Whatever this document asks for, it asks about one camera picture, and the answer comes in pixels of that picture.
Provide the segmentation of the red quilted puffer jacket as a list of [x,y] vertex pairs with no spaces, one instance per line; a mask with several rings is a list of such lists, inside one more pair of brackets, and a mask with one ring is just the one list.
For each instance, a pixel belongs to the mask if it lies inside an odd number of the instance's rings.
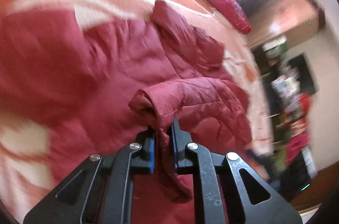
[[174,173],[174,118],[211,152],[251,142],[249,98],[222,66],[224,46],[163,1],[150,19],[82,30],[72,10],[1,16],[1,108],[45,125],[49,165],[63,180],[91,153],[110,155],[146,127],[156,168],[135,182],[133,223],[193,223],[193,183]]

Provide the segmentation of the pile of colourful clothes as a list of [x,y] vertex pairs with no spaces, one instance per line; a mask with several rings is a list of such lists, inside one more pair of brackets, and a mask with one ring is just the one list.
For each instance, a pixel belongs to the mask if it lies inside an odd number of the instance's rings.
[[311,97],[302,92],[298,74],[289,72],[271,82],[278,95],[280,112],[276,132],[280,133],[276,154],[270,170],[274,180],[304,182],[317,173],[311,152],[308,114]]

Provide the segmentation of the black television screen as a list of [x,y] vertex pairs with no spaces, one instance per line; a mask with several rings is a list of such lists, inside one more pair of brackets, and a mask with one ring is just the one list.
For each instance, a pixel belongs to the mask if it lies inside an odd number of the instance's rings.
[[316,84],[308,67],[304,54],[297,55],[288,60],[288,64],[298,72],[298,81],[300,91],[308,95],[314,95],[317,92]]

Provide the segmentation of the wooden wardrobe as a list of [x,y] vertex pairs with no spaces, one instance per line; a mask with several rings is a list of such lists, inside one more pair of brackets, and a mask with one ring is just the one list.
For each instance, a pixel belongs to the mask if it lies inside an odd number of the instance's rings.
[[324,28],[325,13],[314,0],[269,0],[249,22],[252,29],[246,39],[251,49],[282,36],[291,48]]

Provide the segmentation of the orange white floral blanket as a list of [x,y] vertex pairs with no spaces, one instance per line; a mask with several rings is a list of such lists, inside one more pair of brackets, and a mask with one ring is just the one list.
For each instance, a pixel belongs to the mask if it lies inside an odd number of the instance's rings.
[[[44,9],[67,9],[75,14],[78,26],[88,30],[118,19],[148,21],[159,0],[1,0],[1,16]],[[160,0],[201,28],[224,46],[222,66],[246,92],[249,105],[246,117],[252,140],[238,153],[263,178],[267,173],[247,155],[272,152],[272,132],[268,124],[268,105],[257,64],[249,50],[246,35],[207,0]],[[27,213],[57,184],[49,165],[50,131],[43,125],[1,108],[1,202],[10,215],[23,223]]]

